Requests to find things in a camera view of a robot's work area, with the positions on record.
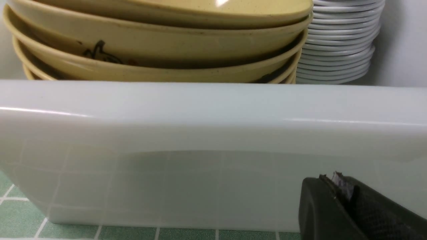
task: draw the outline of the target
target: speckled ceramic bowl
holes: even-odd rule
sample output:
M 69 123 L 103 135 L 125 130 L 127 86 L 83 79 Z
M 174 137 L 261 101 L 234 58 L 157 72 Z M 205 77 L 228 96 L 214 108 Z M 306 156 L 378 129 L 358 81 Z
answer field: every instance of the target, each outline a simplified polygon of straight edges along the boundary
M 312 0 L 38 0 L 78 12 L 143 23 L 206 29 L 257 29 L 294 24 Z
M 159 68 L 212 68 L 271 58 L 308 26 L 211 30 L 136 23 L 9 0 L 13 11 L 50 46 L 91 59 Z
M 28 80 L 42 80 L 40 77 L 31 72 L 30 69 L 25 66 L 25 64 L 22 64 L 22 69 Z
M 286 83 L 289 84 L 292 81 L 292 74 L 298 66 L 298 61 L 301 57 L 302 51 L 298 51 L 283 67 L 277 69 L 273 73 L 270 73 L 255 83 L 269 83 L 278 84 Z
M 281 84 L 295 84 L 295 79 L 296 79 L 296 69 L 294 69 L 294 71 L 291 73 L 291 75 L 288 76 L 286 81 L 281 82 Z
M 29 69 L 29 71 L 31 71 L 43 80 L 61 79 L 58 73 L 56 73 L 45 63 L 35 58 L 15 37 L 13 38 L 12 42 L 16 55 L 26 66 L 26 68 Z
M 40 42 L 28 26 L 6 6 L 4 23 L 27 49 L 66 79 L 127 82 L 253 82 L 279 69 L 301 50 L 307 38 L 305 30 L 290 48 L 281 54 L 251 64 L 207 69 L 162 69 L 137 67 L 88 59 L 56 50 Z

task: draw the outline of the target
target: green tile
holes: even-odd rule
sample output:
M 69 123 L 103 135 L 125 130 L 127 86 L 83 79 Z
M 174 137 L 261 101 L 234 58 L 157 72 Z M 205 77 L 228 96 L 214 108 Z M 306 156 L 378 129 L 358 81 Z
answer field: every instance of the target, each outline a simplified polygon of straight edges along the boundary
M 19 190 L 19 188 L 17 188 L 16 186 L 12 188 L 12 191 L 10 191 L 10 193 L 7 196 L 8 197 L 25 197 L 25 195 L 21 192 L 21 190 Z
M 215 230 L 161 228 L 159 240 L 215 240 Z
M 269 231 L 220 230 L 219 240 L 275 240 L 276 233 Z
M 98 226 L 88 225 L 59 225 L 47 222 L 41 231 L 41 238 L 94 238 L 97 234 Z
M 0 197 L 4 196 L 10 186 L 12 186 L 12 182 L 2 171 L 0 171 Z
M 299 233 L 279 232 L 280 240 L 301 240 Z
M 100 240 L 154 240 L 156 228 L 102 226 Z
M 0 205 L 0 237 L 34 237 L 43 214 L 30 202 L 4 201 Z

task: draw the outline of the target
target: tiled floor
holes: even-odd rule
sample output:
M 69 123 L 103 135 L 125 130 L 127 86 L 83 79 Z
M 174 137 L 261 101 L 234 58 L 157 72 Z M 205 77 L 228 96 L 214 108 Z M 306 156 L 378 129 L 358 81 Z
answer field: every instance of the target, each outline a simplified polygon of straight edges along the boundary
M 56 225 L 0 172 L 0 238 L 98 240 L 299 240 L 295 233 Z

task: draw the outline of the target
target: black drawing on bowl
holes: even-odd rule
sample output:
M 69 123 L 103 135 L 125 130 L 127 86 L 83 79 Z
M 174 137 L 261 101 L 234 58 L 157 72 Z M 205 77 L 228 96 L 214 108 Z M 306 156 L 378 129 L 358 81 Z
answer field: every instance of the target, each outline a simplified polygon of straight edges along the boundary
M 100 40 L 96 43 L 93 50 L 87 49 L 84 51 L 83 56 L 89 57 L 91 59 L 101 59 L 106 62 L 123 64 L 122 60 L 120 60 L 118 57 L 104 52 L 104 46 L 105 42 Z

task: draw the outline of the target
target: white plate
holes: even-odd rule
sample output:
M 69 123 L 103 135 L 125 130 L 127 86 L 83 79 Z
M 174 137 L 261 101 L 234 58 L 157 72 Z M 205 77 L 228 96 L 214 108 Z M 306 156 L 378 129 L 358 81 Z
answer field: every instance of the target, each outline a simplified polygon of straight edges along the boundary
M 360 6 L 366 4 L 377 3 L 379 0 L 348 0 L 348 1 L 330 1 L 330 0 L 313 0 L 314 5 L 319 6 Z
M 375 48 L 374 46 L 371 45 L 359 53 L 345 55 L 345 56 L 313 56 L 308 54 L 301 54 L 301 59 L 308 59 L 308 60 L 315 60 L 315 61 L 347 61 L 347 60 L 354 60 L 354 59 L 361 60 L 362 58 L 365 58 L 370 53 L 370 51 L 372 51 L 372 49 L 375 49 Z
M 366 55 L 366 56 L 361 56 L 358 58 L 349 59 L 349 60 L 342 60 L 342 61 L 317 61 L 317 60 L 310 60 L 310 59 L 299 59 L 298 64 L 306 64 L 309 66 L 318 66 L 318 67 L 324 67 L 324 66 L 335 67 L 335 66 L 353 64 L 353 63 L 358 62 L 358 61 L 360 61 L 366 57 L 371 58 L 372 56 Z
M 312 29 L 308 26 L 308 34 L 317 35 L 349 35 L 367 32 L 374 29 L 378 24 L 373 24 L 366 27 L 355 28 L 355 29 L 340 29 L 340 30 L 323 30 L 323 29 Z
M 351 55 L 355 53 L 360 53 L 363 50 L 365 50 L 367 47 L 369 47 L 372 43 L 368 42 L 367 44 L 364 44 L 362 46 L 357 46 L 356 49 L 351 50 L 339 50 L 339 51 L 322 51 L 322 50 L 311 50 L 311 49 L 302 49 L 303 54 L 313 55 L 313 56 L 346 56 Z
M 359 50 L 358 52 L 361 52 L 366 48 L 367 45 L 370 45 L 372 43 L 375 37 L 376 36 L 364 41 L 363 43 L 344 45 L 344 46 L 325 46 L 325 45 L 315 45 L 315 44 L 304 44 L 303 49 L 315 50 L 315 51 L 333 51 L 333 52 Z
M 345 29 L 356 29 L 356 28 L 363 28 L 368 27 L 372 25 L 377 25 L 380 21 L 380 16 L 378 15 L 377 18 L 374 18 L 367 22 L 362 23 L 352 23 L 352 24 L 316 24 L 316 23 L 310 23 L 308 28 L 311 29 L 322 29 L 322 30 L 345 30 Z
M 363 12 L 375 9 L 384 5 L 386 0 L 377 3 L 366 4 L 361 6 L 314 6 L 313 12 L 336 13 L 336 12 Z
M 374 40 L 378 34 L 380 33 L 380 29 L 381 26 L 378 26 L 375 31 L 373 31 L 371 34 L 369 34 L 368 36 L 364 36 L 362 38 L 357 38 L 357 39 L 351 39 L 351 40 L 319 40 L 319 39 L 307 39 L 306 40 L 306 45 L 315 45 L 315 46 L 346 46 L 346 45 L 354 45 L 354 44 L 361 44 L 361 43 L 365 43 L 367 41 L 372 41 Z
M 316 70 L 309 70 L 309 69 L 304 69 L 304 68 L 297 68 L 296 72 L 297 73 L 303 73 L 303 74 L 309 74 L 309 75 L 314 75 L 314 76 L 338 76 L 338 75 L 345 75 L 345 74 L 350 74 L 350 73 L 354 73 L 360 70 L 364 70 L 367 67 L 369 67 L 371 63 L 369 61 L 362 63 L 359 66 L 355 66 L 355 67 L 351 67 L 351 68 L 347 68 L 347 69 L 342 69 L 342 70 L 336 70 L 336 71 L 316 71 Z
M 320 12 L 314 12 L 313 17 L 314 18 L 320 18 L 320 19 L 345 19 L 345 18 L 363 18 L 368 17 L 372 15 L 381 14 L 381 12 L 384 9 L 384 4 L 368 11 L 363 12 L 346 12 L 346 13 L 320 13 Z
M 376 29 L 373 28 L 367 32 L 357 33 L 357 34 L 347 34 L 347 35 L 317 35 L 317 34 L 309 34 L 308 39 L 318 39 L 318 40 L 351 40 L 357 38 L 363 38 L 373 33 Z
M 340 79 L 350 78 L 358 74 L 364 73 L 365 71 L 368 71 L 368 69 L 369 69 L 369 64 L 365 66 L 363 69 L 360 69 L 352 73 L 347 73 L 347 74 L 334 75 L 334 76 L 317 76 L 317 75 L 311 75 L 311 74 L 296 73 L 296 77 L 311 79 L 311 80 L 319 80 L 319 81 L 331 81 L 331 80 L 340 80 Z
M 362 60 L 350 63 L 350 64 L 344 64 L 344 65 L 337 65 L 337 66 L 320 66 L 320 65 L 310 65 L 310 64 L 304 64 L 299 62 L 298 68 L 299 69 L 307 69 L 307 70 L 317 70 L 317 71 L 339 71 L 344 69 L 349 69 L 352 67 L 360 66 L 364 63 L 367 63 L 371 60 L 372 55 L 365 57 Z
M 376 19 L 380 17 L 381 14 L 376 14 L 368 17 L 362 17 L 362 18 L 343 18 L 343 19 L 320 19 L 320 18 L 313 18 L 313 21 L 311 23 L 316 24 L 351 24 L 351 23 L 364 23 L 373 19 Z
M 357 75 L 352 76 L 352 77 L 339 79 L 339 80 L 329 80 L 329 81 L 319 81 L 319 80 L 312 80 L 312 79 L 305 79 L 305 78 L 298 78 L 297 77 L 296 83 L 297 84 L 342 84 L 342 83 L 354 81 L 356 79 L 363 77 L 364 75 L 366 75 L 368 73 L 368 70 L 369 69 L 367 69 L 365 72 L 362 72 L 362 73 L 357 74 Z

